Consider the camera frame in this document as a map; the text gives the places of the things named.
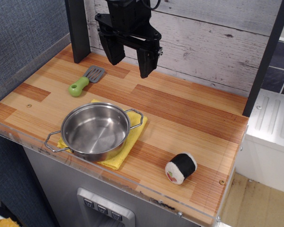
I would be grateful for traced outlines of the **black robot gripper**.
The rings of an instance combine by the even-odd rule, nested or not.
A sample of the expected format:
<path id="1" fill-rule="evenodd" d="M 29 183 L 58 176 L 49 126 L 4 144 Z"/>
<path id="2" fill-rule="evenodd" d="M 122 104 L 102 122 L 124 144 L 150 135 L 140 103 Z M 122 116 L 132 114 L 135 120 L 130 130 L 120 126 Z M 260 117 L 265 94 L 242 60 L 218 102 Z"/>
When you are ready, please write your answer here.
<path id="1" fill-rule="evenodd" d="M 125 57 L 125 45 L 136 49 L 140 76 L 147 78 L 162 55 L 161 34 L 150 25 L 151 12 L 160 1 L 155 7 L 149 0 L 108 0 L 107 5 L 109 13 L 97 13 L 95 20 L 109 62 L 116 65 Z"/>

